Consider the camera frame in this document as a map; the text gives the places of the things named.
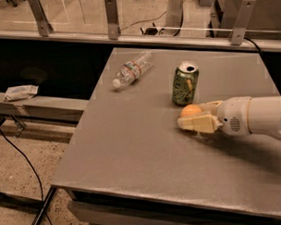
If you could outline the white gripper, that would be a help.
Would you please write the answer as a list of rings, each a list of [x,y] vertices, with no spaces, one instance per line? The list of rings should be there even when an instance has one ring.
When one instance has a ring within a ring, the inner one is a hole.
[[[193,115],[177,119],[177,125],[185,131],[215,133],[219,128],[231,136],[247,136],[250,134],[248,112],[249,96],[233,97],[230,99],[200,103],[202,111],[211,114]]]

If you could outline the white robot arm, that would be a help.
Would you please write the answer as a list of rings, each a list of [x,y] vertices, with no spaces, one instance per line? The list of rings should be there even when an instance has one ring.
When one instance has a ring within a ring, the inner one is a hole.
[[[281,140],[281,96],[233,97],[188,105],[182,109],[177,125],[186,131],[263,134]]]

